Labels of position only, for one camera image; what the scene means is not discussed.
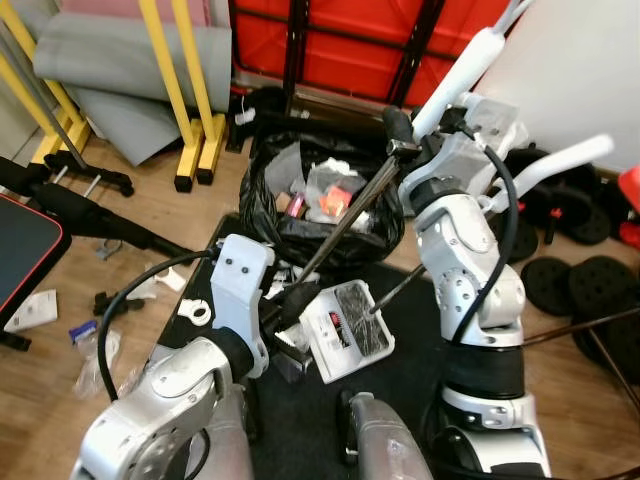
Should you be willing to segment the white plastic bracket piece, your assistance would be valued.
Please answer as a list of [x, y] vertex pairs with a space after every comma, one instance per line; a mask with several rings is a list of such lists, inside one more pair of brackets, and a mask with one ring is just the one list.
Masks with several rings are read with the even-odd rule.
[[182, 292], [186, 288], [187, 280], [173, 268], [160, 271], [151, 278], [143, 280], [143, 282], [134, 288], [132, 292], [127, 294], [127, 300], [154, 300], [157, 293], [160, 292], [160, 285], [164, 285], [169, 291]]

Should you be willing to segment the grey robot leg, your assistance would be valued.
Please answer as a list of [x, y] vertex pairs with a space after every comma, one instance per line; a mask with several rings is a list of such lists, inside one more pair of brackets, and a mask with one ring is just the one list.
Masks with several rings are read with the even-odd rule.
[[370, 392], [342, 390], [337, 404], [339, 458], [358, 480], [434, 480], [406, 422]]
[[195, 480], [253, 480], [250, 442], [244, 424], [244, 388], [233, 384], [216, 402], [206, 426], [212, 451]]

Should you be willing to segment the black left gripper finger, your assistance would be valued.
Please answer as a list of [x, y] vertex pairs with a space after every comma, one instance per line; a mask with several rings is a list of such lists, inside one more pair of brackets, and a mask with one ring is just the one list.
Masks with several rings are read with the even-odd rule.
[[323, 291], [320, 284], [293, 284], [280, 292], [280, 321], [293, 323]]

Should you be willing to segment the black metal bench foot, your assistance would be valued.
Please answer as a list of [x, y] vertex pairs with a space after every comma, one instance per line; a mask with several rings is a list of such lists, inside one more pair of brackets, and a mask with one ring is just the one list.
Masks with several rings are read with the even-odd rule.
[[79, 159], [73, 152], [58, 150], [54, 154], [44, 155], [42, 160], [52, 174], [49, 183], [55, 186], [59, 186], [63, 178], [90, 180], [90, 186], [81, 193], [86, 198], [91, 197], [96, 189], [115, 188], [124, 197], [131, 197], [134, 193], [132, 179], [127, 174], [87, 164], [87, 161]]

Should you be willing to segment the pink foam mat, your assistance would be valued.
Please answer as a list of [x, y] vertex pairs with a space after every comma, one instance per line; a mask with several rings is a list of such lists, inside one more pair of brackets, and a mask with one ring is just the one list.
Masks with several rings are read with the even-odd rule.
[[[157, 14], [166, 23], [174, 19], [173, 0], [154, 0]], [[228, 27], [227, 0], [184, 0], [193, 26]], [[61, 12], [142, 19], [140, 0], [56, 0]]]

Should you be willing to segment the orange snack packet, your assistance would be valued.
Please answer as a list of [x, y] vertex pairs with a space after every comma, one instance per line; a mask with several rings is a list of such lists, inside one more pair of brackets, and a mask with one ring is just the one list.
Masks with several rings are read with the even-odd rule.
[[352, 193], [339, 186], [329, 186], [317, 196], [317, 205], [323, 214], [340, 218], [352, 201]]

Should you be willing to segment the black red-trimmed bench pad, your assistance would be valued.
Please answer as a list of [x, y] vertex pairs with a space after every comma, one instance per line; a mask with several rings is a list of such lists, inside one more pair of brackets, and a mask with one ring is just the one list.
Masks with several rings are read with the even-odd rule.
[[0, 346], [27, 348], [28, 340], [5, 326], [68, 251], [70, 239], [59, 221], [0, 195]]

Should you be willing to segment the grey left robot leg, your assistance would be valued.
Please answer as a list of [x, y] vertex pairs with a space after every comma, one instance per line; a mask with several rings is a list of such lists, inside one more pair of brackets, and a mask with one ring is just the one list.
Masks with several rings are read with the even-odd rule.
[[216, 402], [206, 426], [212, 451], [195, 480], [253, 480], [250, 442], [244, 424], [244, 388], [233, 384]]

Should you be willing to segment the white paper booklet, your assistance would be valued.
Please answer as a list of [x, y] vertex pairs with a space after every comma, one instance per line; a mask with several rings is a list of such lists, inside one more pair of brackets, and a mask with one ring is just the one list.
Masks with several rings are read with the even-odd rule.
[[58, 293], [41, 291], [31, 294], [4, 326], [4, 332], [18, 333], [58, 320]]

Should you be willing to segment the blue small packet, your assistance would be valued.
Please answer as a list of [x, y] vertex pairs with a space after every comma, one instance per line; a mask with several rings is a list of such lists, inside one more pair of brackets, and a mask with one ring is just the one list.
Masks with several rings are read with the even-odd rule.
[[88, 320], [87, 323], [83, 323], [68, 332], [70, 343], [73, 346], [81, 346], [81, 344], [96, 342], [97, 329], [99, 329], [99, 323], [96, 320]]

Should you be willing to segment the black floor mat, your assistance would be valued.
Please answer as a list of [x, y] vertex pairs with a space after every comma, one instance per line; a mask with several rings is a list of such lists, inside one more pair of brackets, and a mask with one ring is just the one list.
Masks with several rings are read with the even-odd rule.
[[326, 384], [315, 366], [296, 381], [271, 365], [253, 380], [257, 439], [250, 444], [255, 480], [352, 480], [338, 456], [338, 396], [369, 392], [388, 403], [412, 429], [440, 378], [445, 353], [433, 284], [413, 280], [381, 310], [394, 339], [392, 353]]

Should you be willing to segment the grey right robot leg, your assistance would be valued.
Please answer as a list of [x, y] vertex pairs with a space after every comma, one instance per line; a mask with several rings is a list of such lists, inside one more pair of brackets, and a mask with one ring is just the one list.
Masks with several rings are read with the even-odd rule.
[[370, 392], [342, 390], [337, 404], [339, 458], [358, 480], [434, 480], [406, 422]]

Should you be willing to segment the red folded table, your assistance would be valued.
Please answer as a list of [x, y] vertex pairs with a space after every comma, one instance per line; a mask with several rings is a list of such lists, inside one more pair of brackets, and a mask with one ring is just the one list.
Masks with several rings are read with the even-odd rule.
[[239, 73], [370, 102], [424, 104], [509, 0], [227, 0]]

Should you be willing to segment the black weight plate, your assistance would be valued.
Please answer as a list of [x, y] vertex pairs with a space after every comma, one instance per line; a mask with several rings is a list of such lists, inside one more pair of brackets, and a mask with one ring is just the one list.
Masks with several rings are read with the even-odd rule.
[[544, 314], [566, 317], [573, 315], [573, 302], [568, 294], [571, 266], [554, 257], [538, 257], [526, 262], [521, 271], [527, 301]]
[[594, 320], [639, 306], [639, 279], [620, 260], [594, 256], [568, 271], [568, 296], [575, 320]]
[[588, 193], [558, 186], [550, 187], [547, 197], [549, 210], [545, 244], [552, 242], [557, 233], [580, 244], [599, 244], [611, 236], [611, 219]]

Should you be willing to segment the crumpled clear plastic wrap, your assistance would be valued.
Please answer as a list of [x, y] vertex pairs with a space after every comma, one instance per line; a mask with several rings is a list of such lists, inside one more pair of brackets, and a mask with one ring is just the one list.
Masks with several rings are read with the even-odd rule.
[[[111, 365], [118, 355], [120, 348], [120, 335], [116, 332], [109, 332], [106, 335], [106, 346], [104, 347], [106, 360]], [[83, 365], [79, 371], [73, 392], [79, 399], [88, 399], [95, 396], [102, 389], [101, 371], [99, 367], [99, 334], [96, 334], [96, 342], [81, 344], [76, 346], [79, 355], [83, 357]]]

